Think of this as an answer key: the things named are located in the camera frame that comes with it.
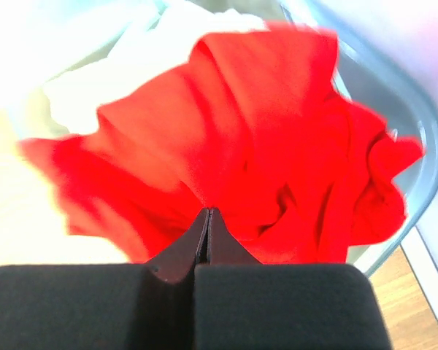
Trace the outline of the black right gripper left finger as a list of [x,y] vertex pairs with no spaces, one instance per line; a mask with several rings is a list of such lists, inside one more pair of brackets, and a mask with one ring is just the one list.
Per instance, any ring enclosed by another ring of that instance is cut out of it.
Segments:
[[202,209],[191,226],[146,265],[162,282],[177,284],[206,260],[209,210]]

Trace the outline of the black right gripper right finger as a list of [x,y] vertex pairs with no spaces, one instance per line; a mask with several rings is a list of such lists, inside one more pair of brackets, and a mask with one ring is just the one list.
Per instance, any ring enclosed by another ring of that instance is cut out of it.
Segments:
[[207,225],[201,237],[199,261],[208,265],[260,265],[226,227],[217,208],[208,210]]

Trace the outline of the bright red t-shirt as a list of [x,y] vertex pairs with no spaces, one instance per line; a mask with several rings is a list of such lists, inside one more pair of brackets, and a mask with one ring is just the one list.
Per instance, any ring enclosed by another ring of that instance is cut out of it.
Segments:
[[265,264],[344,263],[404,223],[395,176],[423,157],[335,91],[338,38],[284,23],[213,33],[187,62],[97,110],[87,136],[29,139],[72,235],[143,263],[204,208]]

